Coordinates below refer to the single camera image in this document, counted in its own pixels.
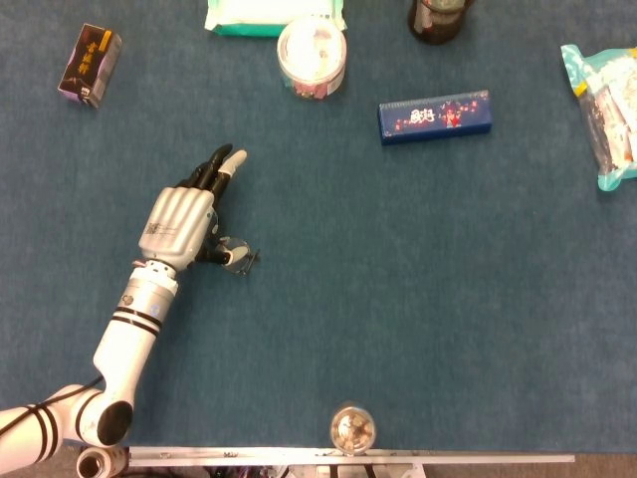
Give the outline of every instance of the blue box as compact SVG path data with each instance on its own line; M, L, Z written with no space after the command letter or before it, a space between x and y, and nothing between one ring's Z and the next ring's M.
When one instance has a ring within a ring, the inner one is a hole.
M492 123L487 90L378 105L383 144L489 132Z

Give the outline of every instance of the cable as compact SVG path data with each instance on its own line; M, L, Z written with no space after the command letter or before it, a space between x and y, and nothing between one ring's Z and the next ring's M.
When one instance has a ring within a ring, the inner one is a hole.
M43 408L46 408L47 406L52 405L53 403L57 403L58 401L66 400L67 398L70 398L71 396L77 395L78 393L82 393L83 391L87 391L89 388L92 388L93 386L97 385L102 380L104 380L104 377L100 375L95 380L91 381L90 383L87 383L84 386L81 386L77 390L73 390L73 391L70 391L69 393L65 393L65 394L60 395L60 396L55 396L55 397L49 398L48 400L45 400L45 401L43 401L41 403L38 403L33 408L30 408L30 409L26 410L24 413L19 415L13 421L9 422L7 425L2 427L2 429L0 429L0 437L2 435L4 435L7 431L9 431L11 428L16 426L18 423L20 423L22 420L24 420L30 414L35 413L36 411L41 410Z

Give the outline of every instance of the robotic hand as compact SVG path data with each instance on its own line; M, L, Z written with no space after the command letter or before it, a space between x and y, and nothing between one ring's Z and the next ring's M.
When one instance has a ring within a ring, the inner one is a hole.
M231 144L217 149L190 177L166 187L157 198L139 239L145 261L135 261L119 304L93 362L102 378L68 385L48 400L0 411L0 474L50 458L63 439L111 447L127 434L134 394L152 345L177 293L175 276L193 262L212 262L247 274L258 252L240 240L221 238L215 207L247 157Z

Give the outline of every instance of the round metal object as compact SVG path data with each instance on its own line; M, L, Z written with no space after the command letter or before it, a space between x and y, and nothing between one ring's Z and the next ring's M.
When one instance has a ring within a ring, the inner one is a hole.
M347 455L360 455L373 445L376 425L363 408L348 404L336 412L329 429L331 442Z

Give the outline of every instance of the plastic bag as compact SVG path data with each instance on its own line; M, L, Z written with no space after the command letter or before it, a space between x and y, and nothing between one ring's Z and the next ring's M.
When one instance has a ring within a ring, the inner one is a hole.
M637 48L584 58L564 45L561 54L599 164L597 184L612 191L637 177Z
M299 17L318 16L345 29L343 0L208 0L205 28L220 35L278 37Z

